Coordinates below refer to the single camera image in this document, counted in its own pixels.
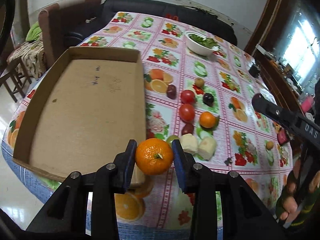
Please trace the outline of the person right hand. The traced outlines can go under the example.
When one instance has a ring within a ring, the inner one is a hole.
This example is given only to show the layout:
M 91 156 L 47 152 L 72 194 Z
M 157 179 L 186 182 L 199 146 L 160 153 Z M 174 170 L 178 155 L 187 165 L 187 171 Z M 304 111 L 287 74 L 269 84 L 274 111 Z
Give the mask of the person right hand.
M 298 211 L 299 205 L 294 198 L 296 192 L 299 169 L 301 166 L 300 158 L 296 160 L 293 170 L 287 177 L 286 185 L 283 187 L 280 197 L 276 203 L 276 217 L 280 221 L 286 221 L 291 215 L 293 222 L 290 227 L 301 226 L 311 214 L 311 210 L 319 198 L 319 171 L 316 173 L 314 178 L 309 184 L 308 193 L 306 195 L 306 202 L 304 207 Z

